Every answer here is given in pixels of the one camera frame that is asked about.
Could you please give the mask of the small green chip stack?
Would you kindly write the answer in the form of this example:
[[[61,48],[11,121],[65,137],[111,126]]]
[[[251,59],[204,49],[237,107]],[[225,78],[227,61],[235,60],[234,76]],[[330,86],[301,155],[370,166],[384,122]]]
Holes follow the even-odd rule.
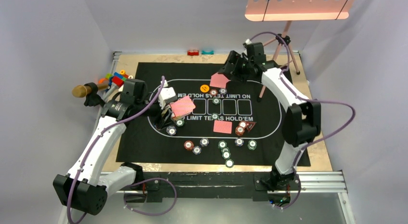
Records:
[[[247,146],[248,146],[248,149],[255,150],[257,148],[256,140],[249,140]]]

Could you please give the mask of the single blue poker chip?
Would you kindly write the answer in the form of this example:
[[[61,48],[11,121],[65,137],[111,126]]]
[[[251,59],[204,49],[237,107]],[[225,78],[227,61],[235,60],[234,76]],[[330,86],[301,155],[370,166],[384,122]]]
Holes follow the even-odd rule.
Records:
[[[175,126],[168,126],[166,128],[166,133],[170,136],[174,136],[177,134],[177,128]]]

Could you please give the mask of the red backed card deck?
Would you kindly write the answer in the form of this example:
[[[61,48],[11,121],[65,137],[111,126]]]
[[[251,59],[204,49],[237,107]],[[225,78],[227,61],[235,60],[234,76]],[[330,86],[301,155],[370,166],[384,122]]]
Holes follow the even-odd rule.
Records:
[[[189,96],[184,96],[183,98],[171,103],[170,108],[173,112],[174,119],[182,119],[183,117],[192,113],[196,106]]]

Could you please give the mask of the red playing card box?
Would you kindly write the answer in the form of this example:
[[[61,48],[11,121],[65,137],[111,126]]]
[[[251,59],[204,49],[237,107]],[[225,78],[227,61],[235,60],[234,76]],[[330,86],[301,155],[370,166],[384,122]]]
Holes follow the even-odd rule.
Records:
[[[169,107],[162,111],[161,116],[164,122],[173,122],[175,118],[174,112]]]

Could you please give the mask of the triangular all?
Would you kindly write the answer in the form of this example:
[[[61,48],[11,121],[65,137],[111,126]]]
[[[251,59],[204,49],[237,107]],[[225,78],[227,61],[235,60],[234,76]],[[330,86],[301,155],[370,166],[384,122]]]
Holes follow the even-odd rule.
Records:
[[[254,122],[254,121],[248,121],[248,122],[246,122],[246,129],[247,129],[248,131],[250,131],[255,125],[256,125],[256,122]]]

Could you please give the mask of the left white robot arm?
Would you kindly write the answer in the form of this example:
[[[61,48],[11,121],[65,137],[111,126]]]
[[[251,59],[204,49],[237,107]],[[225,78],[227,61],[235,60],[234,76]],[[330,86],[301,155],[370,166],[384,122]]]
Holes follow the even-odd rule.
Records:
[[[53,187],[69,220],[72,211],[83,215],[97,215],[107,199],[123,188],[146,192],[159,178],[145,179],[140,165],[125,162],[114,172],[102,175],[102,168],[114,145],[124,134],[127,125],[141,116],[161,117],[161,95],[168,88],[161,77],[159,88],[147,99],[145,81],[127,79],[121,92],[108,102],[101,102],[102,113],[98,125],[83,153],[65,175],[56,175]]]

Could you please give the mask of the small red chip stack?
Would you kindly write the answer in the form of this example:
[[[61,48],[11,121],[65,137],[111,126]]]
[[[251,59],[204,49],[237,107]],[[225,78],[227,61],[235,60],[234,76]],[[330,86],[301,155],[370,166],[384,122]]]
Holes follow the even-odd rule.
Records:
[[[238,127],[235,128],[235,134],[237,136],[242,136],[244,134],[244,132],[245,132],[245,128],[243,128],[241,126],[238,126]]]

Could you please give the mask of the single green poker chip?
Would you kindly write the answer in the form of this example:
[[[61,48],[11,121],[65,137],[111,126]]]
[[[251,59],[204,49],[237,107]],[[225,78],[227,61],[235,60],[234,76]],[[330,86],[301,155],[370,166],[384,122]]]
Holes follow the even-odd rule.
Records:
[[[184,124],[185,124],[185,121],[183,119],[179,119],[179,120],[176,121],[176,125],[178,127],[182,127]]]

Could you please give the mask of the red poker chip stack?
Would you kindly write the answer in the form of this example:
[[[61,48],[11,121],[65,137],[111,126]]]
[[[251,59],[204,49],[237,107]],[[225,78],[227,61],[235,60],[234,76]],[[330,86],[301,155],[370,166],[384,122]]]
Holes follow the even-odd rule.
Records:
[[[185,141],[183,146],[186,150],[189,150],[189,151],[192,151],[193,148],[195,147],[194,143],[189,140]]]

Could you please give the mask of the orange big blind button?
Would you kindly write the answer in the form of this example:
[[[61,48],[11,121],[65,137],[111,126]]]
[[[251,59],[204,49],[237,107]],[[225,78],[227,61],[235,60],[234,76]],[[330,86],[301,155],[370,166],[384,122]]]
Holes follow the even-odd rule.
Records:
[[[207,92],[210,91],[210,87],[208,85],[206,85],[206,84],[203,84],[203,85],[200,86],[200,91],[203,92],[203,93],[207,93]]]

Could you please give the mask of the blue poker chip stack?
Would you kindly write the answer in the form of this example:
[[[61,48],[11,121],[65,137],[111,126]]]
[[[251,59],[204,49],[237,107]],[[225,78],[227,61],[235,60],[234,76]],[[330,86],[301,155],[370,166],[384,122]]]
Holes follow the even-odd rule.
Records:
[[[209,139],[208,138],[202,138],[201,140],[200,140],[200,146],[201,147],[206,147],[206,146],[208,146],[209,145]]]

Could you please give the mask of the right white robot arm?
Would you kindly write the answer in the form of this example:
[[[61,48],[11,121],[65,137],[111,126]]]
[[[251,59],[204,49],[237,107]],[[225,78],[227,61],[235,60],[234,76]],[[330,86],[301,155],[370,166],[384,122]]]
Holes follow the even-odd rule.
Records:
[[[281,127],[284,144],[270,174],[271,185],[281,189],[294,179],[307,144],[320,134],[321,104],[310,101],[293,86],[284,74],[287,67],[274,66],[266,60],[262,43],[245,43],[243,46],[246,49],[243,53],[230,51],[218,73],[232,81],[259,81],[286,110]]]

